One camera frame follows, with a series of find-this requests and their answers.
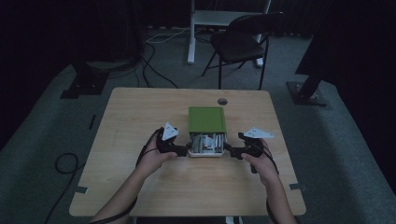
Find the table top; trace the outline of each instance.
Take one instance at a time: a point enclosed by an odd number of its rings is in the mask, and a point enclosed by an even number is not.
[[[219,105],[224,98],[227,105]],[[93,216],[111,198],[134,169],[136,159],[151,134],[166,122],[179,131],[176,145],[188,143],[189,106],[223,106],[227,142],[242,147],[238,132],[252,127],[275,135],[266,139],[294,215],[305,212],[289,152],[266,91],[116,88],[92,145],[75,193],[72,216]],[[265,216],[266,192],[247,161],[230,157],[178,157],[166,161],[141,189],[131,216],[210,217]]]

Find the person's left hand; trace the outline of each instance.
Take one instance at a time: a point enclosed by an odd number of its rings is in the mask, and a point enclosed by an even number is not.
[[[157,148],[157,133],[152,137],[148,143],[145,152],[147,152],[136,166],[136,170],[144,177],[156,172],[163,165],[165,161],[176,158],[176,152],[161,153]]]

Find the chair backrest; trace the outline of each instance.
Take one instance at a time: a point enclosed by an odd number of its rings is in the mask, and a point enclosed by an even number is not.
[[[283,12],[242,16],[233,20],[227,31],[236,31],[248,35],[272,33],[280,28],[283,18]]]

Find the hand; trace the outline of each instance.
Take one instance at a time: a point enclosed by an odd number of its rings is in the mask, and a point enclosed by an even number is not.
[[[261,139],[261,141],[264,145],[265,152],[272,156],[271,152],[268,150],[268,144],[264,141],[264,139]],[[242,153],[241,156],[256,168],[257,173],[260,175],[260,181],[264,184],[264,186],[267,187],[270,183],[279,180],[279,176],[274,164],[264,153],[262,153],[259,158],[250,156],[247,153]]]
[[[157,133],[148,143],[145,152],[147,152],[136,167],[136,171],[144,178],[156,172],[165,161],[177,157],[176,152],[161,153],[157,148]]]

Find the gray floor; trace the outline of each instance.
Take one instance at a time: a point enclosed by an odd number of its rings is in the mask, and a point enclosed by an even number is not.
[[[294,72],[309,42],[300,37],[272,36],[263,85],[272,96],[299,183],[306,187],[303,196],[307,211],[299,219],[301,223],[396,223],[395,195],[336,88],[324,82],[319,86],[331,109],[295,105],[290,98],[285,83],[306,79],[295,76]],[[210,45],[197,43],[193,65],[187,65],[187,38],[172,38],[154,46],[156,52],[151,65],[180,88],[217,88],[217,70],[209,70],[205,77],[200,77],[212,53]],[[147,47],[146,59],[151,52]],[[114,63],[92,65],[106,68]],[[241,70],[229,66],[224,69],[223,89],[256,90],[259,75],[260,69],[253,63],[247,63]],[[120,86],[146,87],[140,65],[135,71],[112,73],[102,95],[60,99],[74,76],[75,71],[68,66],[53,79],[29,117],[1,151],[0,223],[44,223],[70,178],[70,175],[57,173],[56,159],[73,152],[82,164],[89,155],[111,91]],[[155,88],[174,88],[150,70],[147,77]],[[96,120],[90,129],[93,115]],[[73,160],[61,160],[61,167],[72,169]],[[88,217],[71,217],[68,213],[80,175],[81,171],[55,208],[49,223],[86,223],[89,220]],[[265,222],[266,217],[244,217],[247,224]]]

